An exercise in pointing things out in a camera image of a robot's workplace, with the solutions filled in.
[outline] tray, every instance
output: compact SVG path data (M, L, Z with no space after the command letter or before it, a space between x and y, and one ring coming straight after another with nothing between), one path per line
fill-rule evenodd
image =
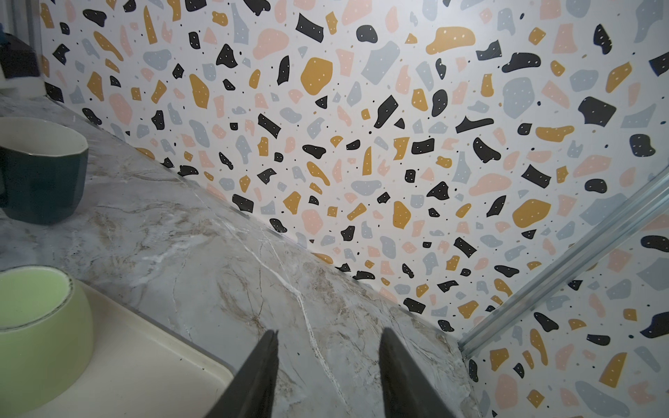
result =
M95 345L67 391L20 418L204 417L232 381L227 367L81 283Z

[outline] gray marble surface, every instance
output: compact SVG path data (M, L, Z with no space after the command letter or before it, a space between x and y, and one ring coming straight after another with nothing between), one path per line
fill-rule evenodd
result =
M0 270L61 268L226 362L279 330L274 417L382 417L378 344L391 327L458 417L478 417L455 340L46 98L0 96L90 144L84 197L53 226L0 211Z

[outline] green bowl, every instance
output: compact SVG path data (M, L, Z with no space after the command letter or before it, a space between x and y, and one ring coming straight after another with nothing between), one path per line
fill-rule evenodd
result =
M0 417L56 398L92 353L92 315L76 280L42 266L0 273Z

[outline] green mug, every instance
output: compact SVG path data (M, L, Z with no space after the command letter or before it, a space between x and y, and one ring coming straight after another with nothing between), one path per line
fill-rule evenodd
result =
M0 273L0 417L56 398L92 353L91 310L76 280L41 266Z
M0 118L0 207L18 221L62 221L81 201L87 162L79 132L42 119Z

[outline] terrazzo wall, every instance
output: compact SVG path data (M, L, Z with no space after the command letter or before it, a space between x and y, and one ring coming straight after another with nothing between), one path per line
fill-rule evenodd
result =
M484 417L665 417L669 213L469 362Z
M52 0L49 95L461 337L667 164L661 0Z

